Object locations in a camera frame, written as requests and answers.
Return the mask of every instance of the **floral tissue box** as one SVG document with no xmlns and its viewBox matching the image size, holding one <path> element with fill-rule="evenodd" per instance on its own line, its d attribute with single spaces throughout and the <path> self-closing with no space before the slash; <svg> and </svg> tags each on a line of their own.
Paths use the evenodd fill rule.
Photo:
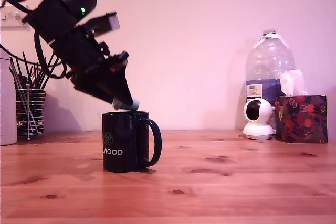
<svg viewBox="0 0 336 224">
<path fill-rule="evenodd" d="M 327 97 L 276 97 L 276 137 L 287 143 L 327 143 Z"/>
</svg>

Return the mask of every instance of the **white tissue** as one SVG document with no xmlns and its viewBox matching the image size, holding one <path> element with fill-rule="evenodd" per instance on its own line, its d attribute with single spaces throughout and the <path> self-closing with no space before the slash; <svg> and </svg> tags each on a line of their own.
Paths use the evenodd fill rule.
<svg viewBox="0 0 336 224">
<path fill-rule="evenodd" d="M 289 70 L 280 75 L 281 90 L 286 96 L 307 95 L 301 70 Z"/>
</svg>

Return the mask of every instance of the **blue label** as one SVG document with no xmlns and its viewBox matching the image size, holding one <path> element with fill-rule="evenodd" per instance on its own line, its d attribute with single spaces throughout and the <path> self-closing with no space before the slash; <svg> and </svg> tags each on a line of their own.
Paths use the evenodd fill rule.
<svg viewBox="0 0 336 224">
<path fill-rule="evenodd" d="M 246 99 L 260 98 L 259 92 L 256 95 L 248 95 L 247 87 L 248 85 L 258 85 L 261 84 L 261 98 L 267 100 L 272 106 L 275 106 L 275 98 L 285 95 L 281 91 L 280 79 L 269 79 L 269 80 L 252 80 L 246 81 Z"/>
</svg>

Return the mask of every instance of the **bottle cap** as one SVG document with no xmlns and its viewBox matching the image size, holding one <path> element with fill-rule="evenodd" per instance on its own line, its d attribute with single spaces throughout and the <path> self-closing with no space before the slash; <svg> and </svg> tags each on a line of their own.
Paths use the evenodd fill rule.
<svg viewBox="0 0 336 224">
<path fill-rule="evenodd" d="M 266 34 L 276 34 L 275 29 L 266 29 L 264 31 L 262 31 L 262 35 L 265 36 Z"/>
</svg>

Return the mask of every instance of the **metal utensil holder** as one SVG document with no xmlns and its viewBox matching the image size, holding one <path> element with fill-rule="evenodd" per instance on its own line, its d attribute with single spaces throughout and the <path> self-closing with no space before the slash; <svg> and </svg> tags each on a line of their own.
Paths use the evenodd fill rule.
<svg viewBox="0 0 336 224">
<path fill-rule="evenodd" d="M 17 135 L 30 136 L 44 132 L 44 108 L 46 92 L 43 89 L 16 90 Z"/>
</svg>

